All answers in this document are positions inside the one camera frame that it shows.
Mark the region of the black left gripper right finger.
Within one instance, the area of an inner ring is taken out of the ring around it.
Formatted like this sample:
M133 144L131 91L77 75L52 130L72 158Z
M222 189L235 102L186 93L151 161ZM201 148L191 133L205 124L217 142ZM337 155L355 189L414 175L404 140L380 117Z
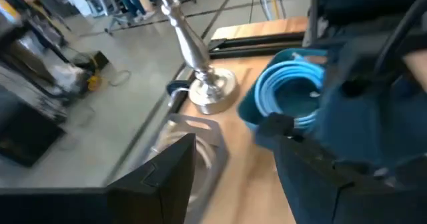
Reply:
M273 147L282 189L297 224L354 224L354 208L345 196L354 186L354 168L309 135L294 120L272 113L259 125L256 141Z

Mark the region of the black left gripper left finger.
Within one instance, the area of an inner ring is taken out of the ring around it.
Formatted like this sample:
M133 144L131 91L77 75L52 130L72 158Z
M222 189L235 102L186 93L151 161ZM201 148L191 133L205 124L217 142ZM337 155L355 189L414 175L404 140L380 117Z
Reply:
M114 224L183 224L195 173L196 136L188 133L108 185Z

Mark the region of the clear plastic bin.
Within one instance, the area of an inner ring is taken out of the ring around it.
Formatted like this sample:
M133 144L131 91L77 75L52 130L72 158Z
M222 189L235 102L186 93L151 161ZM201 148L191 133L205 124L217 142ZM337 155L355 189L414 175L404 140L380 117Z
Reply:
M152 159L187 133L196 135L196 156L184 224L200 224L229 157L219 124L210 119L172 113L161 122L158 133L143 153L143 160Z

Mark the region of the blue plastic bin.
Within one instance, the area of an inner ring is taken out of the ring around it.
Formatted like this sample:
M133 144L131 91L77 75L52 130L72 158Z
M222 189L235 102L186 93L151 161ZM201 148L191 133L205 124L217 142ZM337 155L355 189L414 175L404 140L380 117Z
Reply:
M309 133L320 105L325 68L310 57L326 57L323 49L290 48L266 65L238 106L238 116L251 130L270 113L294 118L299 133Z

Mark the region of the white shade silver table lamp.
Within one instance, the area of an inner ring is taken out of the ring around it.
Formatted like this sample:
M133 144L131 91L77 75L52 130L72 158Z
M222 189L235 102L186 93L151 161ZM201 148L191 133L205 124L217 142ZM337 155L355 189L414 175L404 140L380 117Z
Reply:
M177 87L169 94L172 106L180 93L186 92L189 100L203 114L212 115L228 109L236 101L239 85L234 73L215 69L203 40L189 26L180 4L176 0L162 0L161 10L175 29L181 55L185 64L193 69L195 79L188 87Z

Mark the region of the black equipment case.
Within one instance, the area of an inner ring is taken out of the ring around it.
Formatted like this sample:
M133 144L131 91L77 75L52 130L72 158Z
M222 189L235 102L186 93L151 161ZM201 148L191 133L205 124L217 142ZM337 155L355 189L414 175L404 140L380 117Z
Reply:
M0 156L31 167L65 131L0 85Z

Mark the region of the black floor box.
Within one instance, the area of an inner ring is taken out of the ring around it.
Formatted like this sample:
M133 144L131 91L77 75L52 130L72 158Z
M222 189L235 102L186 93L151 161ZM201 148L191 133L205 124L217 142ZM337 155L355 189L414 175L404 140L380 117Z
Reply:
M80 93L96 91L103 82L101 71L109 64L109 59L101 52L94 51L89 53L76 52L71 58L71 62L85 71L86 77L83 78L83 87Z

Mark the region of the grey office chair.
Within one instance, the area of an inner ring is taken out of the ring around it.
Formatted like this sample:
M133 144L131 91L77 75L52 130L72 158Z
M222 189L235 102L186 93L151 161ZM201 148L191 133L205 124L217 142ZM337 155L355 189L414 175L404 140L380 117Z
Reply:
M117 0L101 0L101 6L106 17L111 17L111 21L104 32L108 35L113 35L113 27L115 24L119 25L121 29L129 27L133 24L133 19L127 11L123 11L119 1Z

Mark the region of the person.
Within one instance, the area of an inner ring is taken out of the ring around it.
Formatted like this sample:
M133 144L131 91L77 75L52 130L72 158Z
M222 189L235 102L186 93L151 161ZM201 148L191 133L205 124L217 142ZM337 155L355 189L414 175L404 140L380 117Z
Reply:
M146 11L140 0L122 0L127 10L130 12L135 23L150 19L156 11Z

